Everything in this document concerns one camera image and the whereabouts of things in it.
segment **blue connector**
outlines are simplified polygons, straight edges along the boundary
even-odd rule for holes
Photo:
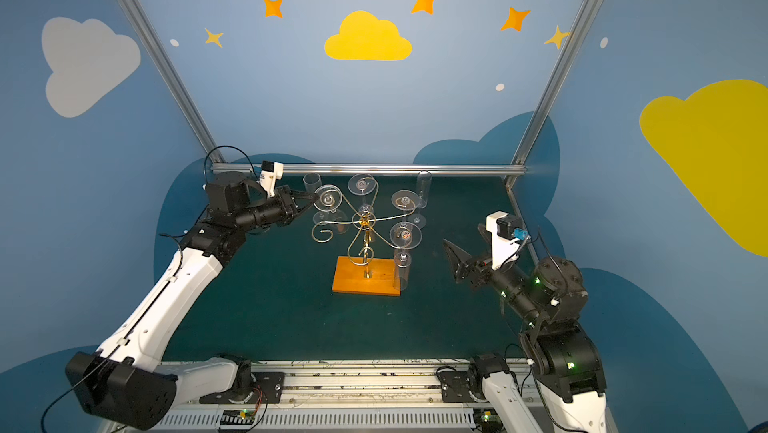
[[[528,232],[525,231],[523,228],[515,228],[514,237],[519,239],[520,241],[523,241],[524,239],[528,238]]]

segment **yellow star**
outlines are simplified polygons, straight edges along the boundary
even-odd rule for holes
[[[416,4],[413,6],[413,10],[411,10],[411,13],[416,12],[427,12],[429,15],[432,14],[432,3],[435,0],[416,0]]]
[[[554,36],[549,40],[547,40],[546,42],[544,42],[544,44],[554,43],[558,46],[558,50],[559,50],[561,43],[563,41],[563,38],[571,35],[571,33],[570,32],[562,33],[560,31],[560,25],[557,25],[556,27],[554,27],[554,29],[555,29]]]
[[[278,18],[282,18],[283,14],[280,13],[281,3],[283,3],[283,0],[275,0],[274,2],[271,0],[264,0],[264,4],[266,5],[266,13],[264,14],[264,18],[268,16],[277,16]]]
[[[509,9],[509,18],[507,18],[507,22],[502,26],[502,31],[506,30],[507,28],[514,28],[518,32],[520,31],[520,28],[523,28],[523,20],[525,20],[525,17],[531,12],[531,10],[528,10],[526,12],[518,12],[514,8]]]
[[[218,35],[214,35],[211,32],[208,32],[208,28],[205,29],[206,33],[208,34],[208,39],[205,41],[206,43],[215,43],[219,45],[219,48],[223,48],[221,44],[219,43],[219,37],[223,35],[223,33],[220,33]]]

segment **green mat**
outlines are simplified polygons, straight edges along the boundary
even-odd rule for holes
[[[347,194],[348,178],[323,179]],[[415,178],[377,179],[376,216],[400,213],[391,196],[413,189]],[[281,183],[302,189],[301,178]],[[347,197],[356,204],[357,198]],[[184,318],[164,360],[205,360],[222,352],[252,360],[468,358],[489,351],[503,353],[508,343],[517,342],[512,330],[519,330],[518,319],[508,309],[505,322],[490,287],[472,292],[468,283],[455,284],[442,248],[446,238],[471,254],[486,249],[477,225],[497,210],[512,212],[501,179],[434,178],[422,211],[428,224],[421,244],[412,251],[410,281],[400,297],[333,293],[336,260],[346,255],[356,231],[316,243],[310,236],[313,211],[289,227],[249,236]],[[394,220],[381,222],[376,229],[389,239],[393,224]],[[376,257],[392,258],[392,249],[381,240],[373,247]],[[527,252],[518,264],[526,272],[532,270]]]

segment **robotic arm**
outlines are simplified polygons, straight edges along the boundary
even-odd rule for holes
[[[581,271],[567,259],[549,256],[526,276],[514,264],[528,240],[522,227],[520,217],[501,211],[488,215],[478,231],[492,251],[477,256],[444,239],[454,279],[456,283],[469,279],[473,289],[490,285],[522,319],[520,345],[555,431],[605,433],[602,363],[578,323],[588,298]],[[508,431],[541,431],[522,408],[517,392],[507,388],[512,380],[505,361],[495,355],[473,360],[469,372],[472,389],[490,401]]]
[[[159,363],[197,297],[245,243],[246,231],[289,225],[317,200],[314,193],[275,187],[282,176],[282,164],[265,161],[258,183],[225,172],[205,186],[206,215],[180,241],[158,283],[95,353],[79,352],[67,364],[66,375],[86,413],[147,430],[174,405],[232,388],[252,390],[249,362]],[[251,189],[263,196],[255,204]],[[306,204],[299,207],[296,200]]]

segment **orange wooden board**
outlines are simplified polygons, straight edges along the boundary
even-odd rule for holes
[[[362,263],[362,258],[353,256],[352,259]],[[340,256],[336,262],[336,275],[333,277],[333,292],[400,296],[400,290],[395,288],[394,259],[374,258],[368,267],[373,271],[371,278],[362,275],[365,266],[352,264],[349,258]]]

